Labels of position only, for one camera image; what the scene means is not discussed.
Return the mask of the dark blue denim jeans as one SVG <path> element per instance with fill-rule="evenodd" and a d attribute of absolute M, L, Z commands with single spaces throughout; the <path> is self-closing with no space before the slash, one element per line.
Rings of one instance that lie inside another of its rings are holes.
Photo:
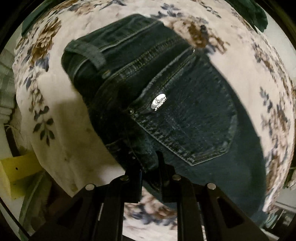
<path fill-rule="evenodd" d="M 204 51 L 161 21 L 131 15 L 69 42 L 61 62 L 104 145 L 126 171 L 143 170 L 156 199 L 165 162 L 193 183 L 216 184 L 264 223 L 259 137 Z"/>

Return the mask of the floral white bed sheet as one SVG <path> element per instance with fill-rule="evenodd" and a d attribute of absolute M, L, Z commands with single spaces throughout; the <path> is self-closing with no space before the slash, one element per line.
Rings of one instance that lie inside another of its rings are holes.
<path fill-rule="evenodd" d="M 22 124 L 39 163 L 70 196 L 126 172 L 95 132 L 61 59 L 72 40 L 131 15 L 161 21 L 204 51 L 232 87 L 260 140 L 267 219 L 293 157 L 293 83 L 276 49 L 226 1 L 65 1 L 41 15 L 20 38 L 13 63 Z M 140 202 L 125 204 L 123 234 L 176 240 L 176 209 L 143 186 Z"/>

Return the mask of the grey striped curtain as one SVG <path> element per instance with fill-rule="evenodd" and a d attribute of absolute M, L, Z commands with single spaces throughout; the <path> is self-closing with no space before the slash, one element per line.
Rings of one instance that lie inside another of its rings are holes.
<path fill-rule="evenodd" d="M 0 88 L 1 123 L 7 123 L 15 107 L 15 80 L 12 65 L 14 55 L 7 49 L 1 52 Z"/>

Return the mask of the dark green blanket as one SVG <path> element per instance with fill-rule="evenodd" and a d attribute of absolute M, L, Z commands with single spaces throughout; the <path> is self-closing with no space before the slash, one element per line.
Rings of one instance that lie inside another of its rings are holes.
<path fill-rule="evenodd" d="M 243 17 L 254 29 L 264 32 L 268 26 L 265 11 L 252 0 L 227 0 L 241 17 Z"/>

